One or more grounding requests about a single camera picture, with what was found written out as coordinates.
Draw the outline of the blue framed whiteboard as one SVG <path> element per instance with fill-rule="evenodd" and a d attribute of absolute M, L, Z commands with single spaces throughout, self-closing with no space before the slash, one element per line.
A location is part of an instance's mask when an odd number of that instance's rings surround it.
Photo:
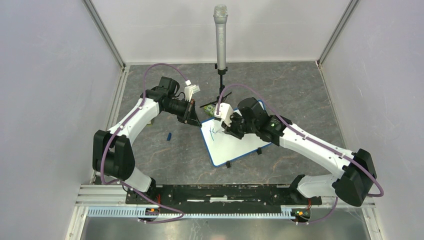
<path fill-rule="evenodd" d="M 242 139 L 226 134 L 222 128 L 222 122 L 222 120 L 210 118 L 203 121 L 200 128 L 210 161 L 215 167 L 226 165 L 227 162 L 271 145 L 270 142 L 261 140 L 254 133 L 245 134 Z"/>

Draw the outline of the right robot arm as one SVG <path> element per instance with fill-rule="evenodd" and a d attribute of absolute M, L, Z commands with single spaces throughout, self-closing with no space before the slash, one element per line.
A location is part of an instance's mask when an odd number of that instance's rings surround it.
<path fill-rule="evenodd" d="M 344 149 L 309 134 L 291 120 L 268 114 L 254 97 L 242 100 L 235 112 L 227 103 L 220 103 L 214 116 L 220 120 L 224 133 L 239 140 L 254 134 L 266 143 L 292 150 L 329 171 L 327 175 L 301 175 L 289 189 L 289 199 L 302 204 L 313 197 L 338 197 L 345 203 L 360 207 L 371 197 L 377 185 L 377 172 L 372 155 L 365 149 Z"/>

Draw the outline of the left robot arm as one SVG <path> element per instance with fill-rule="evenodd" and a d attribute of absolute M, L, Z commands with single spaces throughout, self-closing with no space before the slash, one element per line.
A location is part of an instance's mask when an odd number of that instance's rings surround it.
<path fill-rule="evenodd" d="M 185 84 L 184 97 L 178 99 L 179 83 L 172 78 L 161 77 L 159 84 L 147 89 L 120 122 L 107 131 L 98 130 L 94 134 L 92 168 L 137 189 L 137 196 L 145 204 L 156 200 L 157 190 L 154 179 L 136 168 L 132 144 L 145 126 L 161 112 L 175 115 L 182 124 L 201 127 L 193 99 L 200 87 L 190 81 Z"/>

